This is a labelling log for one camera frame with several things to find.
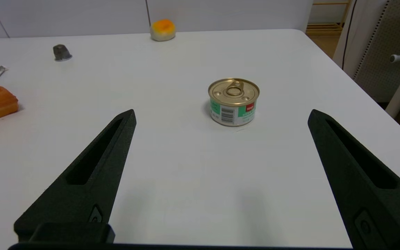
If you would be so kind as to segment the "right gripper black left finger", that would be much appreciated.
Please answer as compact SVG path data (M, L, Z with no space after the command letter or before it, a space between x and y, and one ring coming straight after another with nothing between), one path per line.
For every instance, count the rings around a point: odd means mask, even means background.
M16 220L18 242L112 243L109 225L136 126L117 115Z

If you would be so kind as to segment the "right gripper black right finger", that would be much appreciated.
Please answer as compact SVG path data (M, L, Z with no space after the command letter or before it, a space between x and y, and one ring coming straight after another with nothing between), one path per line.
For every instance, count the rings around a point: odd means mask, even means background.
M353 249L400 250L400 178L331 116L308 127Z

